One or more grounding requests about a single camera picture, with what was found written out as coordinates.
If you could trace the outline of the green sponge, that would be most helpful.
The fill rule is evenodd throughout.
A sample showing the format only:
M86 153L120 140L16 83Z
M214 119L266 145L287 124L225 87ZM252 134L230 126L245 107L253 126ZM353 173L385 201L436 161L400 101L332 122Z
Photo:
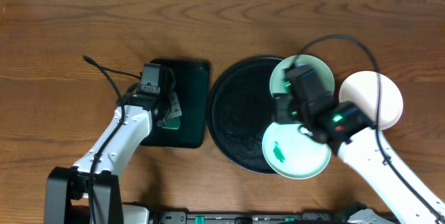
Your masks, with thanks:
M178 130L180 128L180 117L171 119L162 119L157 121L157 126L163 129Z

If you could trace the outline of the white plate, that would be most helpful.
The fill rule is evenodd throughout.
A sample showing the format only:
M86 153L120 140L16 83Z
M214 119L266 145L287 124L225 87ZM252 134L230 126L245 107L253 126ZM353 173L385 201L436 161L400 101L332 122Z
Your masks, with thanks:
M372 121L375 120L378 99L378 78L373 71L360 71L350 75L339 89L339 101L353 102ZM396 84L380 74L381 100L379 110L379 130L395 125L403 112L403 97Z

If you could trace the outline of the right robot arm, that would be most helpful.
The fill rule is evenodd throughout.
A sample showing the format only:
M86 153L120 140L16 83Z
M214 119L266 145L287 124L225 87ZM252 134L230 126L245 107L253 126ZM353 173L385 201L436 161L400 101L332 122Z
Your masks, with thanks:
M401 223L443 223L441 201L406 165L383 133L352 102L329 93L315 100L288 93L273 95L280 123L302 121L308 137L328 145L379 195Z

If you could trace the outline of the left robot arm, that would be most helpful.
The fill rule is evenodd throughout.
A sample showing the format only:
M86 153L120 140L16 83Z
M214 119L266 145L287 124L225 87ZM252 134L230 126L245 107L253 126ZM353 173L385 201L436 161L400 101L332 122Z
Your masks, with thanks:
M158 122L182 115L175 92L167 97L127 93L93 147L72 167L47 178L45 223L153 223L148 207L124 204L120 177L136 148Z

